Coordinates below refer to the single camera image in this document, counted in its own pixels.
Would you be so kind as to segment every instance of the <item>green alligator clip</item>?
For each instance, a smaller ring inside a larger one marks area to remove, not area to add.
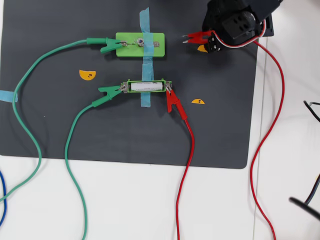
[[[86,39],[86,43],[88,45],[92,44],[99,44],[99,45],[106,45],[105,47],[101,48],[100,52],[102,54],[105,54],[107,52],[122,48],[122,41],[116,40],[116,39],[111,39],[111,38],[92,38],[89,37]]]
[[[105,102],[108,102],[112,100],[115,96],[122,93],[121,90],[122,86],[105,86],[105,87],[99,87],[98,90],[101,93],[106,93],[106,96],[103,96],[99,98],[98,100],[95,100],[92,102],[92,106],[95,108],[100,106],[101,104],[104,104]]]

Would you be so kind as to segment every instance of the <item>red insulated clip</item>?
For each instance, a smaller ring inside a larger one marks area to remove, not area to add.
[[[211,34],[214,33],[214,31],[199,31],[187,35],[183,35],[182,37],[184,38],[190,38],[188,40],[185,40],[183,43],[184,44],[207,44],[208,43],[208,38],[205,37],[210,37]]]
[[[177,98],[175,92],[172,90],[172,88],[169,85],[166,86],[166,104],[168,107],[168,113],[171,113],[172,104],[174,104],[176,106],[176,108],[178,109],[182,120],[186,120],[188,118],[188,116],[184,110],[184,107],[182,106],[182,104],[180,102],[180,99]]]

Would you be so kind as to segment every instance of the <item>black mat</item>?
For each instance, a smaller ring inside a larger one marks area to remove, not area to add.
[[[193,166],[241,169],[247,164],[257,47],[205,54],[182,44],[181,35],[201,30],[208,0],[5,0],[0,89],[13,91],[43,53],[87,37],[114,38],[140,32],[139,12],[150,7],[151,31],[164,33],[166,55],[154,59],[154,77],[171,80],[195,134]],[[92,81],[79,70],[97,71]],[[64,158],[77,113],[102,95],[98,87],[140,80],[142,59],[101,55],[88,46],[40,63],[19,92],[18,111],[45,158]],[[202,99],[205,104],[193,104]],[[70,159],[185,165],[190,136],[179,114],[167,113],[164,93],[121,94],[78,122]],[[0,154],[37,157],[33,142],[0,102]]]

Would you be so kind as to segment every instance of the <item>blue painter's tape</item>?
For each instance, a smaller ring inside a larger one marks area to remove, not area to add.
[[[143,10],[140,12],[140,28],[141,28],[141,32],[143,33],[143,40],[144,40],[142,81],[150,82],[155,79],[154,63],[153,63],[153,55],[155,52],[155,47],[154,47],[154,35],[150,33],[149,7],[146,10]],[[141,93],[141,107],[150,108],[150,106],[151,106],[151,94]]]
[[[14,99],[13,91],[0,90],[0,101],[12,103],[13,99]],[[18,102],[18,96],[15,96],[15,102]]]

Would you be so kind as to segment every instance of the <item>blue wire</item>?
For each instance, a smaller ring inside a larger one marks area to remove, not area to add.
[[[5,196],[7,194],[7,190],[6,190],[6,183],[5,183],[5,178],[2,175],[2,172],[0,171],[0,178],[1,178],[1,182],[2,182],[2,187],[3,187],[3,196]],[[2,218],[0,220],[0,227],[1,225],[4,223],[5,217],[6,217],[6,213],[7,213],[7,199],[5,199],[3,201],[4,203],[4,211],[3,211],[3,215]]]

